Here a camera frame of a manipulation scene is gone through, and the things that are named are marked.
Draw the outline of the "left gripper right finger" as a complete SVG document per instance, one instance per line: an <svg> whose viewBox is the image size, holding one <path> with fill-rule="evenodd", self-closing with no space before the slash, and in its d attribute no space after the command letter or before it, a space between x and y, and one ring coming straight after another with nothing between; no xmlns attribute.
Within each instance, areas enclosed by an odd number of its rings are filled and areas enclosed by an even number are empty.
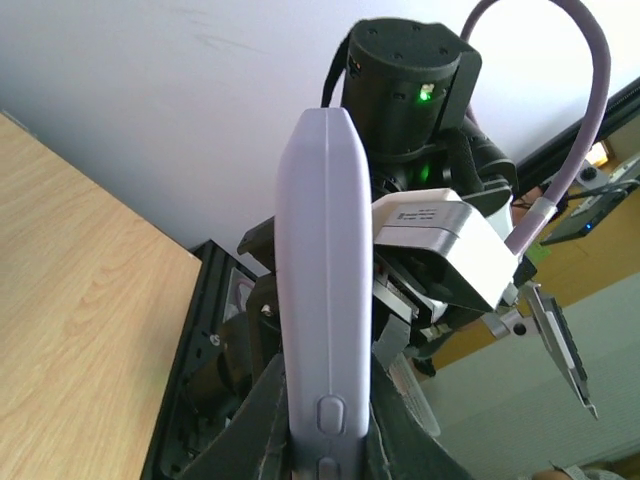
<svg viewBox="0 0 640 480"><path fill-rule="evenodd" d="M361 477L394 480L471 477L422 428L375 357L371 358L369 431Z"/></svg>

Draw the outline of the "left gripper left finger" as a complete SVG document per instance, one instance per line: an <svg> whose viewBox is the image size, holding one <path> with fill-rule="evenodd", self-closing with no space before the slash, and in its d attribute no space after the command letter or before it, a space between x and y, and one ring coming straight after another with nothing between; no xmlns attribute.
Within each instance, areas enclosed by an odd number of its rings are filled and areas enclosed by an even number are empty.
<svg viewBox="0 0 640 480"><path fill-rule="evenodd" d="M188 480L289 479L284 358L275 355L230 425L182 473Z"/></svg>

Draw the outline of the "phone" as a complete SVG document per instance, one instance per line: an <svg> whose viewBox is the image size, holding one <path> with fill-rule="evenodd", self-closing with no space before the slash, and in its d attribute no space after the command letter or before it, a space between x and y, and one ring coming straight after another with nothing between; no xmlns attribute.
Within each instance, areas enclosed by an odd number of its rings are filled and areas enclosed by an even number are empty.
<svg viewBox="0 0 640 480"><path fill-rule="evenodd" d="M369 170L342 108L299 118L280 160L275 266L296 479L357 479L369 429Z"/></svg>

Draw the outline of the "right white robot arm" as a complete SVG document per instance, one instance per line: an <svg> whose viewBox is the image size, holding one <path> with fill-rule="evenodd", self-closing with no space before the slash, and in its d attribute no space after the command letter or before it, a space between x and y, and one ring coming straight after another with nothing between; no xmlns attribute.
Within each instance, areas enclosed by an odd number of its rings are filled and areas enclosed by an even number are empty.
<svg viewBox="0 0 640 480"><path fill-rule="evenodd" d="M356 23L321 104L279 164L276 211L239 251L267 269L247 302L252 366L304 330L304 356L331 338L431 356L504 304L516 271L496 218L514 164L466 115L482 59L439 23Z"/></svg>

